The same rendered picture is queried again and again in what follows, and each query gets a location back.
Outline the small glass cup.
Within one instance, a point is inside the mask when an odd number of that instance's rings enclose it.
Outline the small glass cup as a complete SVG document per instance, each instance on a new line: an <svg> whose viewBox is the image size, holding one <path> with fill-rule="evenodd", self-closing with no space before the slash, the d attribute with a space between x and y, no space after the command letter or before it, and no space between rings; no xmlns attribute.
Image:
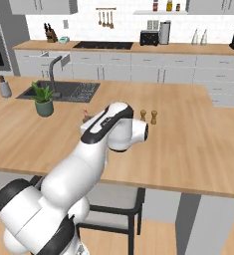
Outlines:
<svg viewBox="0 0 234 255"><path fill-rule="evenodd" d="M86 109L83 109L83 113L84 113L84 117L83 117L83 124L84 124L85 122L87 122L88 120L90 120L90 119L92 118L92 116L90 116L90 115L88 114L88 111L87 111Z"/></svg>

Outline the open grey drawer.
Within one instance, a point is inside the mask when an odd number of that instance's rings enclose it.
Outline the open grey drawer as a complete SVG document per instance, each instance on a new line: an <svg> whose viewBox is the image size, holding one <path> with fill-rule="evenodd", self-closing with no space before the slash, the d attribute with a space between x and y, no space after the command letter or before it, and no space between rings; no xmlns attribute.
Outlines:
<svg viewBox="0 0 234 255"><path fill-rule="evenodd" d="M61 67L65 67L71 61L69 53L58 51L45 51L40 56L30 56L29 59L35 61L37 64L49 66L59 56L61 56L61 60L59 61Z"/></svg>

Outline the dark sink basin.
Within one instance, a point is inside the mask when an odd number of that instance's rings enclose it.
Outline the dark sink basin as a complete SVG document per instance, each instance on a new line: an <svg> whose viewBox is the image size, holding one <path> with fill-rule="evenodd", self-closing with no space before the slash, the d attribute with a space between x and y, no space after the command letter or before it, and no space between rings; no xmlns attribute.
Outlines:
<svg viewBox="0 0 234 255"><path fill-rule="evenodd" d="M44 89L49 88L50 91L55 87L56 91L61 94L59 102L89 103L101 84L88 82L55 82L53 87L50 81L39 80L37 85Z"/></svg>

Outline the green potted plant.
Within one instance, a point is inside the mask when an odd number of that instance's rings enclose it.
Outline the green potted plant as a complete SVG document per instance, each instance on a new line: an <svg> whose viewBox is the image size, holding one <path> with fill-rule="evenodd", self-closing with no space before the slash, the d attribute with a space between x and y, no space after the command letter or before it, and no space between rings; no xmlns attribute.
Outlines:
<svg viewBox="0 0 234 255"><path fill-rule="evenodd" d="M43 118L51 116L54 112L52 101L53 91L49 87L41 88L35 82L32 83L32 88L35 91L33 100L35 101L37 114Z"/></svg>

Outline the grey lower cupboard run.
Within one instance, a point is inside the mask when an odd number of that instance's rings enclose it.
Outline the grey lower cupboard run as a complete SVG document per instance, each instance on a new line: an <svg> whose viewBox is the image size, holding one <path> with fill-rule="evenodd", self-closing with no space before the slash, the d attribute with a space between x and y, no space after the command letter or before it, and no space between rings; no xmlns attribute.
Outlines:
<svg viewBox="0 0 234 255"><path fill-rule="evenodd" d="M46 50L17 50L20 75L50 78L49 66L30 56ZM71 61L54 66L58 79L203 85L216 107L234 108L234 57L118 52L67 52Z"/></svg>

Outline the black hob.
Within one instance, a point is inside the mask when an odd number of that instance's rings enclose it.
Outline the black hob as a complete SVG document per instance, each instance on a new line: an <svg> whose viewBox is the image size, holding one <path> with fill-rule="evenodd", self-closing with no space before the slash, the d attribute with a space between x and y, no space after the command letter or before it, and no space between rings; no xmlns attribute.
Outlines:
<svg viewBox="0 0 234 255"><path fill-rule="evenodd" d="M113 49L130 50L133 42L99 42L99 41L81 41L73 48L76 49Z"/></svg>

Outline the dark grey tap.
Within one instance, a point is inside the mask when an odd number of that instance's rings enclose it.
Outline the dark grey tap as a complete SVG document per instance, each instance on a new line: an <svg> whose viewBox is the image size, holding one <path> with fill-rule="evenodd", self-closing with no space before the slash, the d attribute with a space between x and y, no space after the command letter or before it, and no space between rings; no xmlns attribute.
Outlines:
<svg viewBox="0 0 234 255"><path fill-rule="evenodd" d="M60 60L62 60L62 56L56 57L54 60L52 60L52 62L50 63L50 66L49 66L49 75L50 75L51 85L52 85L53 90L54 90L54 92L53 92L53 98L54 99L60 99L62 97L62 94L60 92L58 92L57 89L56 89L55 80L54 80L54 66Z"/></svg>

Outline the black toaster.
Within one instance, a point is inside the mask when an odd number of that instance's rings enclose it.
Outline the black toaster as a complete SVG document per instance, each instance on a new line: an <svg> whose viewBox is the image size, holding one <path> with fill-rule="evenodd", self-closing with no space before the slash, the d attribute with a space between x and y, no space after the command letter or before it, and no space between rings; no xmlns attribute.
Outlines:
<svg viewBox="0 0 234 255"><path fill-rule="evenodd" d="M140 32L139 43L142 46L157 46L158 45L159 33L157 31L146 31Z"/></svg>

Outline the wooden knife block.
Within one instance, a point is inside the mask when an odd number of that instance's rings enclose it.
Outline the wooden knife block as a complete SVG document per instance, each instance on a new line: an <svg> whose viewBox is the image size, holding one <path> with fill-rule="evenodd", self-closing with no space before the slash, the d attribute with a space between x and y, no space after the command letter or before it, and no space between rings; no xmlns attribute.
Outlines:
<svg viewBox="0 0 234 255"><path fill-rule="evenodd" d="M56 43L58 41L55 31L51 28L50 24L44 24L45 34L48 43Z"/></svg>

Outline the grey soap dispenser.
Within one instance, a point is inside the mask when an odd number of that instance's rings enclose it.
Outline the grey soap dispenser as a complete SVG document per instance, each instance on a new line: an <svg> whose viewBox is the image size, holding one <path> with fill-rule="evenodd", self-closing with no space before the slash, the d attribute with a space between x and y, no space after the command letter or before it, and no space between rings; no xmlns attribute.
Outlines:
<svg viewBox="0 0 234 255"><path fill-rule="evenodd" d="M12 91L10 89L10 86L2 75L0 75L0 93L3 98L12 97Z"/></svg>

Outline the grey upper cupboards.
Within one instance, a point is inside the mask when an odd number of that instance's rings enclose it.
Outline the grey upper cupboards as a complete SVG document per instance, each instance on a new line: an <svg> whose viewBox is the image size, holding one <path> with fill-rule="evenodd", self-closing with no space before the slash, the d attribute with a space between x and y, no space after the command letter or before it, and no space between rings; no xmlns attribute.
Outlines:
<svg viewBox="0 0 234 255"><path fill-rule="evenodd" d="M77 0L9 0L14 15L70 15L78 12Z"/></svg>
<svg viewBox="0 0 234 255"><path fill-rule="evenodd" d="M189 15L234 15L234 0L186 0Z"/></svg>

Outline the wall power outlet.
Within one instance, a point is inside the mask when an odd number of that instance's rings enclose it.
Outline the wall power outlet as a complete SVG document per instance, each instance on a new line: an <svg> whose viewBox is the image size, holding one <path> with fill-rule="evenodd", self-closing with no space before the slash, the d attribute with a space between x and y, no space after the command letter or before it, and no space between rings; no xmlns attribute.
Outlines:
<svg viewBox="0 0 234 255"><path fill-rule="evenodd" d="M148 20L147 21L147 29L148 30L157 30L158 29L158 20Z"/></svg>

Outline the white wall shelf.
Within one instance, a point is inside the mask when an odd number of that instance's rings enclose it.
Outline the white wall shelf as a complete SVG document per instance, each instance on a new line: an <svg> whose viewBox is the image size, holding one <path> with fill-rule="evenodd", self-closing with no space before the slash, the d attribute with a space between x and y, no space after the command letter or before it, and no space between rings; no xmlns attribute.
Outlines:
<svg viewBox="0 0 234 255"><path fill-rule="evenodd" d="M188 12L185 10L180 11L152 11L152 10L136 10L133 12L133 15L187 15Z"/></svg>

